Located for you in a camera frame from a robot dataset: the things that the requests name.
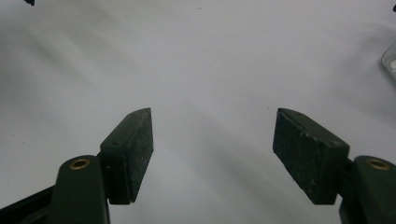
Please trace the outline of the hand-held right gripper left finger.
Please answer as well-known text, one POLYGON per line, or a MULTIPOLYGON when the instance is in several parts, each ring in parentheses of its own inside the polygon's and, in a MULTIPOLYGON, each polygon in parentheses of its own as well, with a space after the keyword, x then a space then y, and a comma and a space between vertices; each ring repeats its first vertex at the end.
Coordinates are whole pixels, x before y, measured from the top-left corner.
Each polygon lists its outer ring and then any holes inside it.
POLYGON ((102 142, 99 159, 111 204, 136 201, 153 151, 149 107, 128 114, 102 142))

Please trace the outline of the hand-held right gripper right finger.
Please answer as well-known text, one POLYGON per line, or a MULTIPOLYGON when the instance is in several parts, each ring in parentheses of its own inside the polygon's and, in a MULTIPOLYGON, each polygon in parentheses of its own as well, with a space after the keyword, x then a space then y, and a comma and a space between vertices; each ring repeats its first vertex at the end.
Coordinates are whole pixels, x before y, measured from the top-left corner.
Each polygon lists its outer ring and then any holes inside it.
POLYGON ((349 145, 303 113, 279 108, 273 151, 313 204, 334 204, 349 145))

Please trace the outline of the white paper sheet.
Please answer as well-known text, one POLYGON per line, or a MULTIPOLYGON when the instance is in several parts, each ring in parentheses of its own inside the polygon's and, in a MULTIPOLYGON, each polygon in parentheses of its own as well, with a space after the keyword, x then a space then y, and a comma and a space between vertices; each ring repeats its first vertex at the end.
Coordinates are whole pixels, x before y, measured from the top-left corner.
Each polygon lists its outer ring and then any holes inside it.
POLYGON ((272 150, 290 108, 396 163, 396 0, 0 0, 0 208, 130 112, 154 152, 112 224, 339 224, 272 150))

